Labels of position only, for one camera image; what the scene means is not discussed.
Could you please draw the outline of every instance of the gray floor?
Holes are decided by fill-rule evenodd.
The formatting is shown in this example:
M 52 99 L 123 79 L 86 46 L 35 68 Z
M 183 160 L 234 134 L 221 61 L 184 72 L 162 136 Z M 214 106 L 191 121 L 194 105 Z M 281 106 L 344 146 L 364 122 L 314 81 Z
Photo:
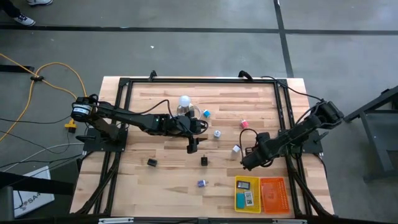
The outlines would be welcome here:
M 116 27 L 277 28 L 272 0 L 54 0 L 30 8 L 15 1 L 38 25 Z M 280 0 L 286 29 L 397 30 L 395 0 Z M 4 13 L 0 21 L 13 23 Z M 98 93 L 105 75 L 286 77 L 278 34 L 50 32 L 1 30 L 0 52 L 25 65 L 64 62 L 77 70 L 88 93 Z M 397 85 L 398 36 L 288 35 L 294 76 L 304 78 L 310 94 L 332 100 L 348 114 L 386 88 Z M 0 58 L 1 64 L 9 62 Z M 81 94 L 78 80 L 62 67 L 44 70 L 50 82 Z M 29 92 L 29 76 L 0 74 L 0 117 L 15 119 Z M 55 121 L 70 113 L 72 98 L 38 83 L 24 120 Z M 18 124 L 13 134 L 43 146 L 67 142 L 63 123 Z M 84 131 L 79 124 L 78 132 Z M 9 123 L 0 122 L 5 131 Z M 397 182 L 365 184 L 362 176 L 376 170 L 362 124 L 342 124 L 323 140 L 328 183 L 337 215 L 397 222 Z M 0 143 L 0 165 L 41 150 L 8 136 Z M 36 159 L 78 154 L 71 146 L 62 155 L 43 153 Z M 21 164 L 18 174 L 40 164 Z

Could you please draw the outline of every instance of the orange tray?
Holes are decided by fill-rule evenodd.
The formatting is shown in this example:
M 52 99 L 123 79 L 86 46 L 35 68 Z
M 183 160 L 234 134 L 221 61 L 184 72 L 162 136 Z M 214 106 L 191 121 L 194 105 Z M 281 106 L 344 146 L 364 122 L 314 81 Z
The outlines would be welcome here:
M 289 201 L 287 200 L 285 182 L 283 178 L 261 178 L 260 188 L 262 206 L 265 213 L 289 213 Z

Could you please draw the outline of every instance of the shoe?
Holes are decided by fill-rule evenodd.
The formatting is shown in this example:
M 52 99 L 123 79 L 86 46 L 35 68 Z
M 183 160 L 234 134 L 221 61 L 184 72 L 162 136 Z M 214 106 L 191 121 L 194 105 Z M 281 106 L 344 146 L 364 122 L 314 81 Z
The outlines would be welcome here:
M 47 6 L 52 3 L 53 0 L 26 0 L 30 6 Z
M 36 21 L 34 21 L 33 19 L 31 19 L 23 14 L 19 15 L 18 17 L 15 17 L 14 20 L 24 26 L 32 26 L 36 23 Z

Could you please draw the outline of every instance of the wooden table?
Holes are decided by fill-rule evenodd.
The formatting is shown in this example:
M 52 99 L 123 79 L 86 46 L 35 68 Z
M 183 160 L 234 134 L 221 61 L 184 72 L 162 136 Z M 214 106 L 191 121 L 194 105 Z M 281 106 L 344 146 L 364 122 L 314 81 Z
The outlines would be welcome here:
M 120 77 L 104 77 L 100 100 L 115 102 Z M 305 93 L 301 78 L 287 80 L 290 87 Z M 235 217 L 270 218 L 293 217 L 292 200 L 285 159 L 275 159 L 268 168 L 243 170 L 240 154 L 232 153 L 239 144 L 240 119 L 258 132 L 277 135 L 279 128 L 275 94 L 272 85 L 250 83 L 135 83 L 129 110 L 144 111 L 161 100 L 169 99 L 172 111 L 181 95 L 188 95 L 201 110 L 209 110 L 206 133 L 208 140 L 198 145 L 198 152 L 187 154 L 187 139 L 150 136 L 130 126 L 126 151 L 122 154 L 118 181 L 113 201 L 112 216 L 129 217 Z M 294 118 L 308 109 L 307 97 L 290 91 Z M 167 113 L 166 104 L 151 113 Z M 221 131 L 215 139 L 214 131 Z M 245 132 L 243 146 L 254 145 L 254 133 Z M 208 157 L 209 164 L 202 167 L 200 158 Z M 77 211 L 89 199 L 100 179 L 103 152 L 94 152 L 81 167 L 71 212 Z M 157 167 L 148 166 L 148 158 L 158 161 Z M 307 184 L 319 202 L 333 213 L 325 172 L 321 162 L 313 155 L 303 155 Z M 289 196 L 290 214 L 251 214 L 234 211 L 234 177 L 283 177 Z M 198 188 L 197 181 L 205 179 L 208 186 Z M 300 208 L 304 212 L 302 192 L 296 184 Z M 106 201 L 105 189 L 103 208 Z

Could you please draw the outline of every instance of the yellow container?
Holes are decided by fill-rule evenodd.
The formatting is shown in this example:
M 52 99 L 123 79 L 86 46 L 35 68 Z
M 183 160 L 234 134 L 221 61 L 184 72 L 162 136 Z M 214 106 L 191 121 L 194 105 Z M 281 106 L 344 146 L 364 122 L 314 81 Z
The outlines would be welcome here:
M 245 206 L 244 208 L 236 208 L 236 194 L 244 193 L 244 189 L 237 188 L 236 183 L 238 181 L 245 181 L 250 183 L 250 191 L 253 194 L 253 206 Z M 248 212 L 248 213 L 261 213 L 261 193 L 260 193 L 260 178 L 258 177 L 245 177 L 236 176 L 235 177 L 235 211 L 237 212 Z

